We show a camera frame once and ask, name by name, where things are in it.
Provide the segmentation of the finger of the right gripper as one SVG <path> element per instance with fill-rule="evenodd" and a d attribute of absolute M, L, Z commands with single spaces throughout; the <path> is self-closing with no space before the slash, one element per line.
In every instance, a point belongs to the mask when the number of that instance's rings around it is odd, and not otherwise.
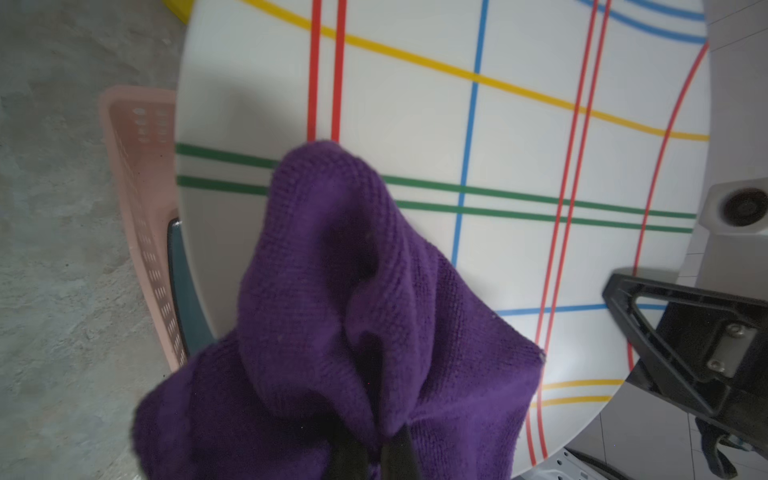
<path fill-rule="evenodd" d="M 767 453 L 767 304 L 613 274 L 605 304 L 639 358 L 632 383 Z"/>

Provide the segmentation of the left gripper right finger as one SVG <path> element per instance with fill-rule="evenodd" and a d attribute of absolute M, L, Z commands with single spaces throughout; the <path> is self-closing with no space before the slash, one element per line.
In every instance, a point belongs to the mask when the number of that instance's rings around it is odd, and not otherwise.
<path fill-rule="evenodd" d="M 382 480 L 422 480 L 423 475 L 408 425 L 382 446 L 380 457 Z"/>

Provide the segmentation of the pink perforated plastic basket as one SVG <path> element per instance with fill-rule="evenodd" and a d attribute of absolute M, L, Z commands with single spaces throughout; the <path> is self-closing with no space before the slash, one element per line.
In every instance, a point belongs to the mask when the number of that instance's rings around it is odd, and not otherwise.
<path fill-rule="evenodd" d="M 176 93 L 113 86 L 99 99 L 99 114 L 131 260 L 172 371 L 184 365 L 172 295 L 168 228 L 178 218 L 174 167 Z"/>

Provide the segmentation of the yellow red toy vehicle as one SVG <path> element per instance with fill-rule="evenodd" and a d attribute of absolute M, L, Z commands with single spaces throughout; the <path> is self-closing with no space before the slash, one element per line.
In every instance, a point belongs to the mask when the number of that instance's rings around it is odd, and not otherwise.
<path fill-rule="evenodd" d="M 188 24 L 194 8 L 194 0 L 163 0 L 163 4 L 182 23 Z"/>

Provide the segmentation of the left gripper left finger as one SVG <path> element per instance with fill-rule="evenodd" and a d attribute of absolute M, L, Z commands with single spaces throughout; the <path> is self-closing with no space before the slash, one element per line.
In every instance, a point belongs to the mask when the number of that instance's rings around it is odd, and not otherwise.
<path fill-rule="evenodd" d="M 337 435 L 332 442 L 332 451 L 327 480 L 367 480 L 369 478 L 368 451 L 354 437 Z"/>

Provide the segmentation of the white plaid striped plate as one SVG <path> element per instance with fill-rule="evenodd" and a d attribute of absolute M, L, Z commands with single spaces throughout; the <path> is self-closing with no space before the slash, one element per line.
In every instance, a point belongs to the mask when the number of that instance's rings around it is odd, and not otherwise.
<path fill-rule="evenodd" d="M 276 163 L 330 139 L 547 355 L 514 471 L 574 439 L 636 362 L 615 271 L 676 280 L 709 142 L 699 1 L 198 1 L 175 115 L 184 241 L 235 325 Z"/>

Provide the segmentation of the dark teal square plate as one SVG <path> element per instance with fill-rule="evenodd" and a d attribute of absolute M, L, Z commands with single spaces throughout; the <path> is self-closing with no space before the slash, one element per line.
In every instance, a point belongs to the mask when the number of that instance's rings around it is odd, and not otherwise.
<path fill-rule="evenodd" d="M 197 297 L 179 218 L 172 219 L 168 224 L 167 256 L 174 310 L 182 344 L 187 356 L 193 357 L 211 345 L 214 337 Z"/>

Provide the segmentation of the purple microfibre cloth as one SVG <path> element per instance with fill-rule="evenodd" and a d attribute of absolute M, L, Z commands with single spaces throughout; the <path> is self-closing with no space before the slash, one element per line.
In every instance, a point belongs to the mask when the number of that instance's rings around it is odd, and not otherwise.
<path fill-rule="evenodd" d="M 232 332 L 139 404 L 150 479 L 326 479 L 339 434 L 404 425 L 423 479 L 508 479 L 545 356 L 407 222 L 382 178 L 324 141 L 287 154 Z"/>

